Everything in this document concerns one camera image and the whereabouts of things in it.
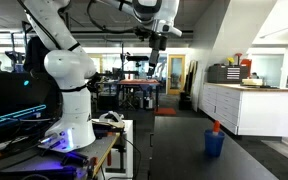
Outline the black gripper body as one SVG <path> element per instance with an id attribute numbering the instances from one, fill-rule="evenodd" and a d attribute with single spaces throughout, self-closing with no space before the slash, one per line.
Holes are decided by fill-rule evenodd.
<path id="1" fill-rule="evenodd" d="M 149 47 L 154 50 L 162 50 L 166 49 L 167 37 L 164 35 L 159 35 L 153 33 L 149 38 Z"/>

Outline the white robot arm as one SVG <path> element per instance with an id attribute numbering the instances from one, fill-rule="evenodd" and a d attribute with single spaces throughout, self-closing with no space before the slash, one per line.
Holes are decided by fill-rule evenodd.
<path id="1" fill-rule="evenodd" d="M 95 141 L 91 119 L 91 94 L 86 80 L 96 76 L 93 60 L 73 37 L 59 12 L 71 0 L 17 0 L 34 31 L 49 50 L 44 58 L 48 74 L 62 94 L 62 114 L 46 132 L 39 146 L 67 153 Z M 98 0 L 133 16 L 149 33 L 152 49 L 149 66 L 154 69 L 159 52 L 166 48 L 167 35 L 180 36 L 174 26 L 180 0 Z"/>

